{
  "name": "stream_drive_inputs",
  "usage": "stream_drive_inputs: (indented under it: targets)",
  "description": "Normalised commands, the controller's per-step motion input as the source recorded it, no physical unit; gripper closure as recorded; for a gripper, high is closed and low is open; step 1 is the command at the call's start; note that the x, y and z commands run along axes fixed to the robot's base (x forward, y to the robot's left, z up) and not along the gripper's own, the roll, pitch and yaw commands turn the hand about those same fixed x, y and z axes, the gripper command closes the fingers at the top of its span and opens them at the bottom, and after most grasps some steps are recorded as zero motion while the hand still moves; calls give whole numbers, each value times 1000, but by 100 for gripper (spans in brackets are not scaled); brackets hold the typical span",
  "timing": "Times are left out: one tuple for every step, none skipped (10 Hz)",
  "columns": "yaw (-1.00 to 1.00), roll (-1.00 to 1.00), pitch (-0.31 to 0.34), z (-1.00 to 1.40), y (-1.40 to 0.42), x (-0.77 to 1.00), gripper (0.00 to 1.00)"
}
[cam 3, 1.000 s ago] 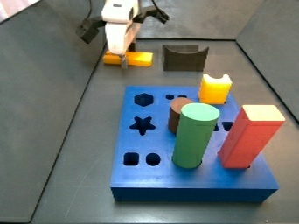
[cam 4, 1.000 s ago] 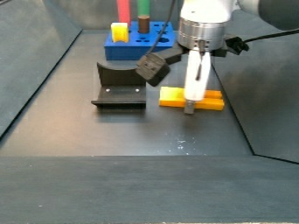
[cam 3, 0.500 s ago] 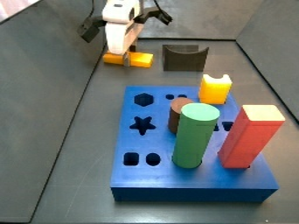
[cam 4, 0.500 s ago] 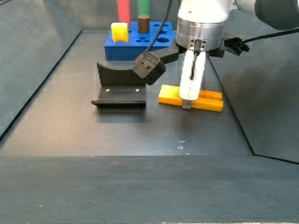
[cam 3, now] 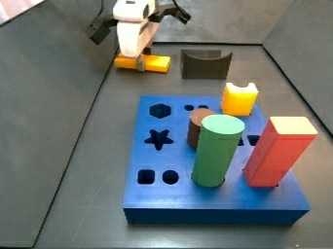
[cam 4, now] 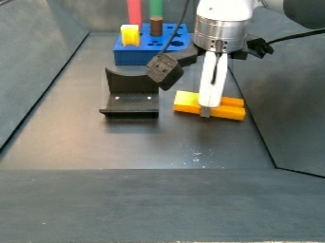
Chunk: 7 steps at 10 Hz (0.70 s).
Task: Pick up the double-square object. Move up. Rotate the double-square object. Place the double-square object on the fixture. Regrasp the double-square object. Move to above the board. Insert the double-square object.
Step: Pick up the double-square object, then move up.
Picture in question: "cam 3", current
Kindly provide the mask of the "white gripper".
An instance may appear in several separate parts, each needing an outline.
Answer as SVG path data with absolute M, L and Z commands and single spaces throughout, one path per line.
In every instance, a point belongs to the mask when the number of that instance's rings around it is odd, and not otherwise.
M 118 36 L 121 53 L 137 58 L 137 69 L 145 72 L 145 56 L 153 49 L 146 48 L 160 25 L 150 22 L 149 17 L 157 12 L 157 0 L 118 0 L 114 5 L 114 18 L 118 21 Z

